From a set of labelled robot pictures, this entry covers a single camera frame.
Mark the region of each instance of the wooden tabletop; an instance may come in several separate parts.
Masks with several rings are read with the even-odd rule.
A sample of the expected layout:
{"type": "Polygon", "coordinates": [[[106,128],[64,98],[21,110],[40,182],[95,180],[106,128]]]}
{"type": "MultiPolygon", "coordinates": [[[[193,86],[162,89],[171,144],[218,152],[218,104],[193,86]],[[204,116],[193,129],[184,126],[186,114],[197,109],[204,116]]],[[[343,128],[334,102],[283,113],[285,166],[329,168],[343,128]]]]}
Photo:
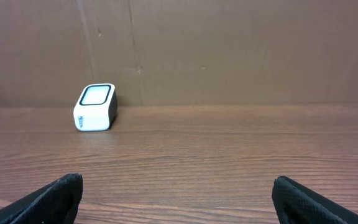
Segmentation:
{"type": "Polygon", "coordinates": [[[358,213],[358,104],[121,107],[92,133],[72,112],[0,108],[0,208],[77,172],[77,223],[278,223],[280,175],[358,213]]]}

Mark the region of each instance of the brown wall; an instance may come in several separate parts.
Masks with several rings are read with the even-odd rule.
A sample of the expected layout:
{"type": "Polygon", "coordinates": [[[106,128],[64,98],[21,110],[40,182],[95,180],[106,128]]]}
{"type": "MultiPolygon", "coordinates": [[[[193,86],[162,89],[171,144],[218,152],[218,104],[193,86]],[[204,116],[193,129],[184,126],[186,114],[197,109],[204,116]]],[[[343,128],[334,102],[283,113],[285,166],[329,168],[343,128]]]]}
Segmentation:
{"type": "Polygon", "coordinates": [[[0,106],[358,101],[355,0],[0,0],[0,106]]]}

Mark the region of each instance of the black object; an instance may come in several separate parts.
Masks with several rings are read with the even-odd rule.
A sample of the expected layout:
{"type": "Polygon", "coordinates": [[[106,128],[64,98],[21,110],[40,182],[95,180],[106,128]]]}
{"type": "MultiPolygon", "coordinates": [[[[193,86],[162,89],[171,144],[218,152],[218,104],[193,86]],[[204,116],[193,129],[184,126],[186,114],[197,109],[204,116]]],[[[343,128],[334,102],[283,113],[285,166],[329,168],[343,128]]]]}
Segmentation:
{"type": "Polygon", "coordinates": [[[357,214],[288,177],[274,181],[272,198],[281,224],[358,224],[357,214]]]}
{"type": "Polygon", "coordinates": [[[82,176],[67,174],[0,209],[0,224],[72,224],[82,191],[82,176]]]}

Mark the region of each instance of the small white box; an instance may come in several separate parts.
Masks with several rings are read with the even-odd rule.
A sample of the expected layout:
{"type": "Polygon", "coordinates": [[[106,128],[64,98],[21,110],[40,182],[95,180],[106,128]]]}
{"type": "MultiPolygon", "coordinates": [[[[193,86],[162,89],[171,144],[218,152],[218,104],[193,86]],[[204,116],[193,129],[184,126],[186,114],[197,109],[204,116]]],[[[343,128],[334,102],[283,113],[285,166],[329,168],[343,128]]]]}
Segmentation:
{"type": "Polygon", "coordinates": [[[85,87],[74,107],[75,126],[80,131],[109,129],[117,115],[116,87],[113,84],[92,84],[85,87]]]}

